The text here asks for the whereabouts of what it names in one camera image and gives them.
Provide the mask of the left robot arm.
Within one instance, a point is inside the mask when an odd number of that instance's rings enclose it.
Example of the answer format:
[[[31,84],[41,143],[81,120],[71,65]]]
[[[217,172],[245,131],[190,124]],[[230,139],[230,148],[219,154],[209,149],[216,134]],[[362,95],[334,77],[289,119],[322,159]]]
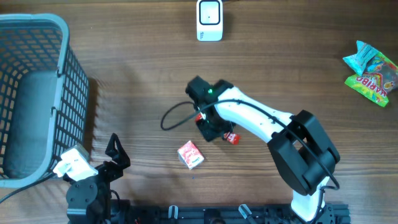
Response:
[[[96,167],[97,175],[71,180],[67,191],[67,217],[71,224],[127,223],[130,205],[121,200],[110,183],[123,176],[131,165],[118,135],[113,133],[105,150],[111,158]]]

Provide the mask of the teal tissue wipes pack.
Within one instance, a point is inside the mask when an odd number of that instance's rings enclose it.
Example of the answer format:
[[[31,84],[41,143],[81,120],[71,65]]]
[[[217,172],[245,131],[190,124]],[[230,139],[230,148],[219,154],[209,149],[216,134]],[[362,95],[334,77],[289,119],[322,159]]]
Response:
[[[343,61],[358,75],[362,75],[368,62],[379,53],[373,46],[357,40],[357,52],[353,55],[343,57]]]

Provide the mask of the green Haribo gummy bag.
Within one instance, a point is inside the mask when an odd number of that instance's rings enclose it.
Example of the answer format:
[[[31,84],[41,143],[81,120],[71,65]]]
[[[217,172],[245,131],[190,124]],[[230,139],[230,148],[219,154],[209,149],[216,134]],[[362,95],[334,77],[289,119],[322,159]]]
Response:
[[[383,53],[378,52],[368,62],[363,74],[348,77],[345,85],[373,103],[385,107],[389,102],[387,94],[397,89],[397,65]]]

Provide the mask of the red candy bar wrapper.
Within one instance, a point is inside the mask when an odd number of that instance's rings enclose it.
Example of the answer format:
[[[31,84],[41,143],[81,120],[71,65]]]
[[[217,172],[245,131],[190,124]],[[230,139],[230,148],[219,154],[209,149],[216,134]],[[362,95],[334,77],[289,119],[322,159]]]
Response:
[[[239,134],[233,132],[236,124],[230,121],[225,121],[221,126],[217,126],[210,123],[207,119],[202,119],[201,115],[198,114],[195,118],[195,124],[207,142],[221,138],[233,145],[237,145],[241,139]]]

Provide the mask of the small red white carton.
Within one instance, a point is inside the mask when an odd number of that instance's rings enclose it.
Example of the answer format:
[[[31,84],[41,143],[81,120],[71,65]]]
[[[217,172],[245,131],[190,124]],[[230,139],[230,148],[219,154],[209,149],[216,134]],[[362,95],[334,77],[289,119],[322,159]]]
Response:
[[[191,141],[188,141],[180,149],[178,149],[177,154],[180,161],[190,170],[205,160],[203,154]]]

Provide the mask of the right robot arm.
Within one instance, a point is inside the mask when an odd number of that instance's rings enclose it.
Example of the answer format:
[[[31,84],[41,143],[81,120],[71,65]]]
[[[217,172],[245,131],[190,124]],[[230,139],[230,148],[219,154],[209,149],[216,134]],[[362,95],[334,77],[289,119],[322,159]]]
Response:
[[[185,92],[201,115],[196,126],[206,141],[226,138],[236,125],[257,136],[267,144],[278,173],[293,190],[292,211],[305,222],[320,217],[328,181],[333,182],[333,190],[340,187],[333,176],[340,155],[313,114],[272,109],[225,80],[211,85],[195,77]]]

